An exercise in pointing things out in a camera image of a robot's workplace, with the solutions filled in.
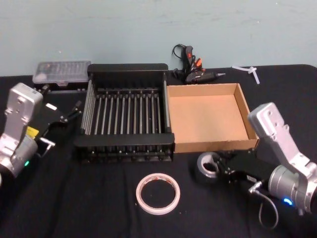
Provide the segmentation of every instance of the tape roll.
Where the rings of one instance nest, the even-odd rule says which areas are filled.
[[[205,152],[198,157],[195,168],[195,176],[198,182],[212,183],[217,181],[219,168],[215,160],[220,159],[220,156],[215,152]],[[210,164],[212,171],[207,170],[204,164]]]
[[[150,207],[148,204],[146,204],[143,201],[143,199],[141,197],[141,192],[142,192],[143,187],[147,183],[149,183],[151,181],[155,181],[155,180],[163,180],[163,181],[169,183],[175,190],[175,198],[166,207],[162,207],[162,208]],[[175,181],[175,179],[173,179],[171,176],[168,176],[165,174],[160,174],[160,173],[151,174],[151,175],[144,177],[139,182],[137,189],[136,189],[136,197],[137,197],[137,201],[138,201],[140,207],[144,211],[146,211],[147,213],[150,213],[152,215],[164,215],[164,214],[171,212],[177,206],[179,199],[180,199],[180,189],[179,189],[179,186],[178,186],[177,182]]]

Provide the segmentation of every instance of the open cardboard tray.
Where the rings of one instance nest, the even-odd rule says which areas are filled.
[[[175,153],[256,147],[240,84],[168,86],[167,92]]]

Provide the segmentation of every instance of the black electrical tape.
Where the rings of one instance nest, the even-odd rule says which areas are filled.
[[[219,168],[215,162],[218,159],[219,155],[215,152],[205,152],[198,157],[195,167],[195,177],[198,182],[213,183],[218,180]]]

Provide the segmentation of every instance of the light blue wall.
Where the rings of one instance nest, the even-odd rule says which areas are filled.
[[[177,43],[204,67],[317,65],[316,0],[0,0],[0,75],[44,60],[164,62]]]

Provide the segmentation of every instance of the black table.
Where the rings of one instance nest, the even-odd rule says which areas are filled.
[[[299,149],[317,162],[317,68],[309,65],[259,66],[260,85],[247,72],[215,69],[227,75],[215,83],[240,83],[250,110],[275,102]],[[0,112],[7,92],[17,82],[31,85],[30,76],[0,78]],[[170,84],[178,84],[171,79]],[[51,94],[48,101],[61,111],[71,109],[84,93]],[[3,128],[4,114],[0,114]],[[8,194],[1,194],[0,237],[316,237],[317,219],[299,217],[291,207],[275,201],[280,221],[274,231],[258,222],[260,200],[250,198],[246,184],[204,186],[193,178],[199,153],[175,155],[172,163],[127,163],[81,166],[71,158],[73,134],[53,133],[58,146],[41,160],[31,161]],[[271,150],[260,143],[258,156],[277,164]],[[145,213],[135,198],[138,182],[150,173],[166,173],[178,182],[178,206],[164,216]],[[144,199],[165,205],[173,196],[158,182],[144,191]],[[273,223],[269,209],[264,221]]]

